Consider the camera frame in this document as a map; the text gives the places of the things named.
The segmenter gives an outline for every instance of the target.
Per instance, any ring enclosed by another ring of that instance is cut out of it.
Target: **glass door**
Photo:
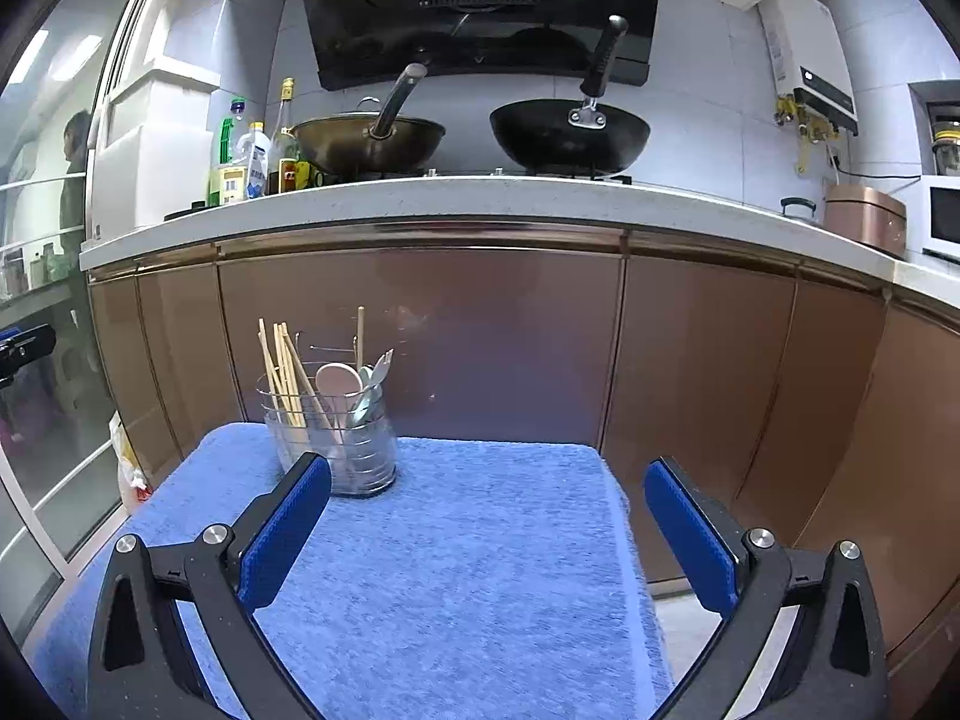
[[[142,0],[59,0],[0,94],[0,343],[56,348],[0,389],[0,616],[22,644],[120,506],[114,412],[79,269],[92,113]]]

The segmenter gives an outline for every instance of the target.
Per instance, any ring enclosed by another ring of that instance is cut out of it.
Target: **table covered with blue towel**
[[[626,498],[584,446],[401,439],[397,483],[331,498],[256,620],[306,695],[340,718],[646,718],[672,683]],[[192,541],[282,470],[266,428],[210,433],[120,533]],[[71,718],[109,546],[32,657]],[[246,717],[192,605],[217,703]]]

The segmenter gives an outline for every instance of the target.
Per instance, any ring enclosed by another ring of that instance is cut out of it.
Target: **person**
[[[64,127],[64,157],[70,163],[67,172],[84,172],[86,170],[86,137],[90,132],[90,114],[88,111],[78,111],[70,117]],[[83,212],[85,211],[85,185],[83,178],[66,178],[64,189],[61,190],[61,218],[59,226],[83,226]],[[70,259],[71,268],[75,268],[80,260],[80,244],[83,243],[83,230],[73,230],[61,233],[61,247],[64,254]]]

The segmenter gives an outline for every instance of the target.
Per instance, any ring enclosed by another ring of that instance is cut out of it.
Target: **copper-colored container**
[[[894,257],[906,252],[906,206],[882,191],[856,184],[827,190],[824,227]]]

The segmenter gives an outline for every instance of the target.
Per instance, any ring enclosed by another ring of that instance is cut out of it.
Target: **utensil holder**
[[[311,380],[321,365],[304,363]],[[397,477],[397,436],[380,386],[357,392],[347,408],[339,398],[272,394],[266,375],[258,380],[257,391],[284,471],[304,452],[316,452],[330,463],[334,495],[373,495],[392,485]]]

